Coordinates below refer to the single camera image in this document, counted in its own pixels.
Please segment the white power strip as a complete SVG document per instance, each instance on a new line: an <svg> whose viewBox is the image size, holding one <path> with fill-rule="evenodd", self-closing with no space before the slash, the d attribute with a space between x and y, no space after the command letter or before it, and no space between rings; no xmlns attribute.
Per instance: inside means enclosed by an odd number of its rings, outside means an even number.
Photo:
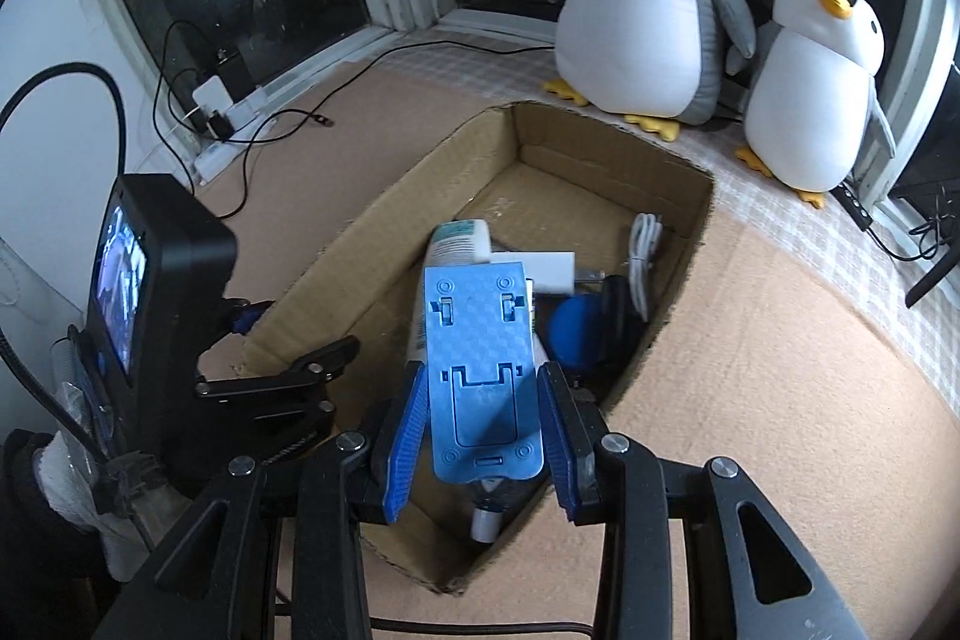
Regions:
<svg viewBox="0 0 960 640"><path fill-rule="evenodd" d="M194 161L195 172L203 185L220 175L252 140L254 122L267 115L267 91L256 86L242 99L233 99L219 76L208 78L194 92L195 104L202 111L213 143Z"/></svg>

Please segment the small plush penguin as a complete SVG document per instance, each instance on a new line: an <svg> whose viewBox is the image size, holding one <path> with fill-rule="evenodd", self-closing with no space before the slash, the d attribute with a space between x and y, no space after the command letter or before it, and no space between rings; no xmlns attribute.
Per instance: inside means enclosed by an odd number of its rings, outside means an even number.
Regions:
<svg viewBox="0 0 960 640"><path fill-rule="evenodd" d="M884 57L884 28L867 0L773 0L755 57L727 57L729 71L750 73L737 161L822 208L864 136L896 151L878 99Z"/></svg>

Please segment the white blue lotion bottle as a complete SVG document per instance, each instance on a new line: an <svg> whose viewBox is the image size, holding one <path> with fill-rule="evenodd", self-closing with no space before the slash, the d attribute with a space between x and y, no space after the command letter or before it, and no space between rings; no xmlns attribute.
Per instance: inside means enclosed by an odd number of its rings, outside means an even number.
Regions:
<svg viewBox="0 0 960 640"><path fill-rule="evenodd" d="M425 281L428 269L454 268L488 263L491 257L490 228L485 220L454 220L439 224L428 241L427 252L416 280L412 323L407 341L407 359L425 364L428 360L427 314L425 304L439 301L455 291L457 276L433 276Z"/></svg>

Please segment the blue sanitizer bottle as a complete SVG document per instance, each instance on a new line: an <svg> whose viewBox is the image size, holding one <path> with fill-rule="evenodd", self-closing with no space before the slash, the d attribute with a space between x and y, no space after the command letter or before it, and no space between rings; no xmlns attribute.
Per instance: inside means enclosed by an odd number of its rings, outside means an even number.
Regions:
<svg viewBox="0 0 960 640"><path fill-rule="evenodd" d="M485 477L473 481L470 492L470 537L480 544L493 544L500 536L505 516L524 502L523 483L507 477Z"/></svg>

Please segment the checkered cloth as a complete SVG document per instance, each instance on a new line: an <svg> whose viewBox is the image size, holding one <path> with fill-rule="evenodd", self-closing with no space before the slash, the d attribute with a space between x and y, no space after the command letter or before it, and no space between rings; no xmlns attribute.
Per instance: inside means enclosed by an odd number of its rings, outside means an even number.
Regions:
<svg viewBox="0 0 960 640"><path fill-rule="evenodd" d="M393 34L353 57L382 55L375 74L392 70L465 89L495 103L544 101L555 97L542 83L555 73L548 50L478 35ZM908 289L932 266L935 234L913 234L919 218L898 224L889 208L877 209L862 232L835 198L820 209L802 203L779 182L747 169L734 158L739 125L718 131L685 130L669 146L715 177L715 200L737 221L765 234L773 244L810 266L854 310L916 364L952 409L958 408L958 278L934 287L907 307Z"/></svg>

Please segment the white wall charger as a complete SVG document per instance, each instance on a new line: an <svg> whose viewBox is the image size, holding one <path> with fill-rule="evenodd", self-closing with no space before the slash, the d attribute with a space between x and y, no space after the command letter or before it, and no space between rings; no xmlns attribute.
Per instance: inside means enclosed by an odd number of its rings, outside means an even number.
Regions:
<svg viewBox="0 0 960 640"><path fill-rule="evenodd" d="M581 268L574 252L516 252L500 250L490 253L491 263L521 263L537 294L573 296L578 287L602 284L607 278L600 269Z"/></svg>

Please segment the black cylinder case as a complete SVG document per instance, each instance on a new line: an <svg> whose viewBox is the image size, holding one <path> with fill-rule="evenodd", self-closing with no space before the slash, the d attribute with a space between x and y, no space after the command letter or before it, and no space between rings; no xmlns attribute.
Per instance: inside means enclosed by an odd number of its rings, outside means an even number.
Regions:
<svg viewBox="0 0 960 640"><path fill-rule="evenodd" d="M605 278L601 289L601 379L617 380L635 356L643 336L643 320L631 299L630 281L622 275Z"/></svg>

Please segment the blue round tin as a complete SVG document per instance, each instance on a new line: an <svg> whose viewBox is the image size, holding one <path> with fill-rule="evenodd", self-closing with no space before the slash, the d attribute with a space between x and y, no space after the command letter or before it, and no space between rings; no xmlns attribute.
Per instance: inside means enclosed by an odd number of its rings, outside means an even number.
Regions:
<svg viewBox="0 0 960 640"><path fill-rule="evenodd" d="M602 357L604 310L599 294L576 294L556 305L547 323L547 351L568 374L594 369Z"/></svg>

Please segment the blue phone stand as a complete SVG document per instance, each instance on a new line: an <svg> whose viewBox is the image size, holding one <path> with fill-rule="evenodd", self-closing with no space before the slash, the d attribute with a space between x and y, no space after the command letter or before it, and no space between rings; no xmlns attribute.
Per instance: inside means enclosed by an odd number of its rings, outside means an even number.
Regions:
<svg viewBox="0 0 960 640"><path fill-rule="evenodd" d="M527 481L544 469L532 330L532 287L521 263L428 269L457 276L427 302L428 406L439 481Z"/></svg>

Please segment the cardboard box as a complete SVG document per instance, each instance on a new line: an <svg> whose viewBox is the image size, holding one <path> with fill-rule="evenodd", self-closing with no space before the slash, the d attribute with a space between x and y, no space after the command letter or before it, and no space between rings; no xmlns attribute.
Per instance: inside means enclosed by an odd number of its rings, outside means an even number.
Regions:
<svg viewBox="0 0 960 640"><path fill-rule="evenodd" d="M342 336L361 349L332 386L337 424L370 424L364 539L423 587L462 590L548 486L584 512L594 463L542 399L619 399L656 338L715 182L674 152L544 104L491 109L384 191L257 321L244 364L270 374Z"/></svg>

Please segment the large plush penguin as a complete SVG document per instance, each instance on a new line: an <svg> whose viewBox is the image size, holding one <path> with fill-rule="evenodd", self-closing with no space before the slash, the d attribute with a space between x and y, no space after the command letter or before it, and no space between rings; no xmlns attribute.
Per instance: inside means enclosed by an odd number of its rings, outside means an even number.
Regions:
<svg viewBox="0 0 960 640"><path fill-rule="evenodd" d="M757 52L745 0L550 0L560 8L555 74L545 92L594 106L672 142L706 124L721 96L724 58Z"/></svg>

